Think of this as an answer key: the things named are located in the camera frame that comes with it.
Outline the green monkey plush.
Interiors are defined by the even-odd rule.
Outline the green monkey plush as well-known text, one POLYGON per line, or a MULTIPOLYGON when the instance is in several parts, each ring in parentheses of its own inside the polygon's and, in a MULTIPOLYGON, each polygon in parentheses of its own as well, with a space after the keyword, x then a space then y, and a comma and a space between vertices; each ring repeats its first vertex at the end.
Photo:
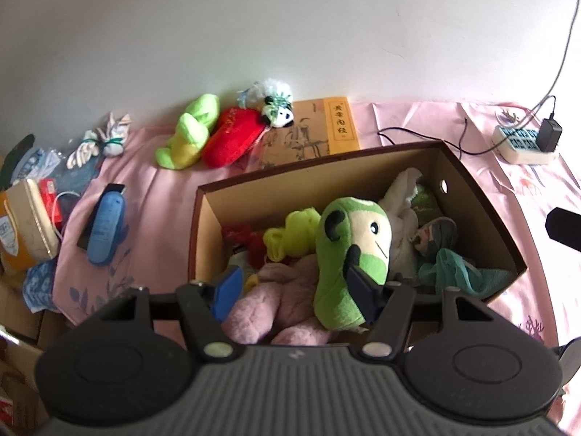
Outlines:
POLYGON ((324 328, 340 332, 364 323, 348 291, 347 273, 359 267, 382 286, 389 272, 391 241, 390 222, 377 203, 344 197, 326 207, 315 235, 319 281, 313 301, 324 328))

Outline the neon yellow knotted cloth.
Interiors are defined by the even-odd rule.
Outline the neon yellow knotted cloth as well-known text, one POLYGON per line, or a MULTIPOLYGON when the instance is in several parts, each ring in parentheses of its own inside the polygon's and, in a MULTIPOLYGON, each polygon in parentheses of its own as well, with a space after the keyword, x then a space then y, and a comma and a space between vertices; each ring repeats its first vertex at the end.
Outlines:
POLYGON ((267 257, 282 262, 286 257, 302 258, 315 251, 315 236, 321 215, 315 208, 292 211, 283 227, 271 227, 263 235, 267 257))

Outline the pink plush toy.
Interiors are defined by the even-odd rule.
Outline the pink plush toy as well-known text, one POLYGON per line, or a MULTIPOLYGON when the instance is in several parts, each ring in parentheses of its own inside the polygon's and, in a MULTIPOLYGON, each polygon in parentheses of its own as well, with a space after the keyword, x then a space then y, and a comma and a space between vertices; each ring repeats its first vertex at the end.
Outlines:
POLYGON ((269 263, 257 273, 256 286, 239 299, 222 323, 235 343, 274 346, 323 346, 336 334, 314 313, 319 268, 307 255, 293 265, 269 263))

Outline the white plush toy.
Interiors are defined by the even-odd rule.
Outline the white plush toy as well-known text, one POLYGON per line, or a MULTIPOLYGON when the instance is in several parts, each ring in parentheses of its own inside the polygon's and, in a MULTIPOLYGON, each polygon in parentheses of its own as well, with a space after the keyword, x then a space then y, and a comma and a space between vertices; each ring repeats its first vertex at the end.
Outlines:
POLYGON ((389 278, 401 274, 413 282, 418 275, 417 257, 411 239, 419 229, 412 199, 418 193, 422 173, 415 167, 401 171, 391 183, 379 206, 385 211, 392 229, 389 278))

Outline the teal cloth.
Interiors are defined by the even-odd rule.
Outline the teal cloth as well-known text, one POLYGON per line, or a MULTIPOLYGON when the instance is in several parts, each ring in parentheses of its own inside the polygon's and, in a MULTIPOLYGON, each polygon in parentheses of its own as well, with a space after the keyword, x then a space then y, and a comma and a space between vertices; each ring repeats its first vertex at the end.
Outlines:
POLYGON ((442 292, 450 286, 470 296, 485 300, 506 289, 516 279, 503 269, 479 269, 456 252, 440 249, 432 262, 424 262, 418 270, 417 284, 442 292))

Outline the brown cardboard box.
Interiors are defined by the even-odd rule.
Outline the brown cardboard box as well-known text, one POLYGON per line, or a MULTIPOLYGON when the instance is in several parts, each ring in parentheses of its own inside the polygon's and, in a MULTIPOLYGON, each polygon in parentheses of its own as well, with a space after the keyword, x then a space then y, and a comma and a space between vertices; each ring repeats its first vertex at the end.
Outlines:
POLYGON ((443 213, 458 225, 461 256, 484 269, 507 271, 511 280, 526 272, 517 244, 487 195, 448 148, 432 142, 334 154, 200 186, 190 238, 190 279, 207 282, 226 267, 224 227, 265 229, 281 225, 293 211, 312 207, 321 215, 315 316, 332 331, 354 329, 363 316, 347 290, 346 260, 353 257, 378 283, 394 272, 395 228, 377 202, 406 168, 419 170, 443 213))

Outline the black power adapter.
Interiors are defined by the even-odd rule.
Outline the black power adapter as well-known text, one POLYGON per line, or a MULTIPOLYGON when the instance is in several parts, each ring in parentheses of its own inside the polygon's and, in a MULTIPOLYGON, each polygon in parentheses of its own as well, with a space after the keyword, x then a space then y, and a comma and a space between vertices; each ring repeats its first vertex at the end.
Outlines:
POLYGON ((537 135, 537 146, 543 153, 553 153, 556 150, 558 141, 562 134, 562 127, 554 118, 552 112, 548 118, 545 118, 540 126, 537 135))

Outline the pink floral bedsheet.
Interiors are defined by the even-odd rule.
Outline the pink floral bedsheet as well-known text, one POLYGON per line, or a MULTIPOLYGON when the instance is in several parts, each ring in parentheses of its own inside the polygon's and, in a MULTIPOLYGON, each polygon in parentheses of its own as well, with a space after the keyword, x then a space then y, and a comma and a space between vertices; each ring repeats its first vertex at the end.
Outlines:
POLYGON ((355 104, 361 149, 349 158, 311 161, 245 173, 240 167, 160 169, 155 150, 167 126, 133 131, 125 151, 104 161, 73 208, 61 245, 52 298, 79 324, 128 286, 171 292, 188 279, 213 276, 226 260, 224 225, 281 225, 291 211, 323 210, 336 198, 378 200, 394 177, 415 165, 442 208, 457 222, 471 257, 504 268, 505 246, 477 193, 484 193, 526 264, 526 272, 492 303, 493 309, 549 346, 580 334, 580 255, 549 238, 545 218, 556 207, 580 208, 580 179, 561 162, 510 165, 485 150, 494 123, 487 105, 453 102, 355 104), (112 263, 89 263, 77 242, 101 192, 125 188, 129 232, 112 263))

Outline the blue handheld device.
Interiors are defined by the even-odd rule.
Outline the blue handheld device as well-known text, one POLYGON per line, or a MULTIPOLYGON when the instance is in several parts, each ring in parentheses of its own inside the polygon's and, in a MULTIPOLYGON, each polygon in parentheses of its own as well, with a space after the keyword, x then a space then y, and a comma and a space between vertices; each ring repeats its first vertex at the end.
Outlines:
POLYGON ((90 264, 101 267, 112 262, 117 246, 128 229, 124 226, 124 184, 109 183, 99 196, 77 241, 90 264))

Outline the red plush toy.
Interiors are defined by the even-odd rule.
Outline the red plush toy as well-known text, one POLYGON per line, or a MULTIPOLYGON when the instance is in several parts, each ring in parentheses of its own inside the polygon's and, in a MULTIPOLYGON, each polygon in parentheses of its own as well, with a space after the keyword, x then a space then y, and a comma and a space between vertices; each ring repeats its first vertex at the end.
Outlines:
POLYGON ((266 127, 261 113, 255 109, 226 109, 220 114, 217 131, 203 148, 203 163, 208 168, 235 163, 259 139, 266 127))

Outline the lime green plush toy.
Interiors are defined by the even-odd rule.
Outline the lime green plush toy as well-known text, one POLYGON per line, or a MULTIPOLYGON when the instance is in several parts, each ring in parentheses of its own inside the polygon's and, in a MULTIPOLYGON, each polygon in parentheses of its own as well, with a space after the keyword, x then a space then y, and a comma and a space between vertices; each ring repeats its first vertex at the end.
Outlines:
POLYGON ((155 151, 161 168, 183 170, 200 160, 220 115, 220 99, 204 93, 190 102, 180 115, 174 134, 166 145, 155 151))

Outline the yellow book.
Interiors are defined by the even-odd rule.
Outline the yellow book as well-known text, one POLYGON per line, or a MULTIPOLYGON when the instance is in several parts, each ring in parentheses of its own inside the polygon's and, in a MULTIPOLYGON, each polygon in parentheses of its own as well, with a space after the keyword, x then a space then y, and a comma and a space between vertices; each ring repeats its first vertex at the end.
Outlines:
POLYGON ((361 146, 346 97, 296 101, 291 127, 267 131, 242 158, 245 171, 358 151, 361 146))

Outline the white knotted cloth toy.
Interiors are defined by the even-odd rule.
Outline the white knotted cloth toy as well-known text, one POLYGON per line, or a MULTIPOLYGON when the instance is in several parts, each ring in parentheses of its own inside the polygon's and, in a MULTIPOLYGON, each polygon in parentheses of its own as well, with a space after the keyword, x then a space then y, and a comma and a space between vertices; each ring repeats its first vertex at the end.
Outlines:
POLYGON ((69 170, 81 168, 100 154, 106 158, 119 157, 124 153, 129 138, 131 117, 124 114, 116 119, 111 112, 105 127, 87 130, 78 147, 69 154, 66 166, 69 170))

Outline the tan tissue box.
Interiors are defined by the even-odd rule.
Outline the tan tissue box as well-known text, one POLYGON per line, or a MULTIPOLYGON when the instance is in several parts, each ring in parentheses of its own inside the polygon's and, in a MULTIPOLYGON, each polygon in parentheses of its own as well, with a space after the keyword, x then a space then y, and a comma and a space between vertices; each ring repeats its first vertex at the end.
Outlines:
POLYGON ((1 193, 1 263, 15 275, 55 258, 59 239, 37 183, 23 180, 1 193))

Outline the red packet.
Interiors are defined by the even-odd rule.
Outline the red packet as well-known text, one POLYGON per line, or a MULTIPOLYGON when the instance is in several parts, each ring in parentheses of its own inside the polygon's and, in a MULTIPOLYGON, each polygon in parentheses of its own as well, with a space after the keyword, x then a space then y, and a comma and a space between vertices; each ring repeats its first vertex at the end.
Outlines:
POLYGON ((53 226, 57 230, 60 230, 63 224, 63 215, 58 200, 56 199, 58 192, 55 180, 52 178, 40 179, 38 187, 49 219, 53 226))

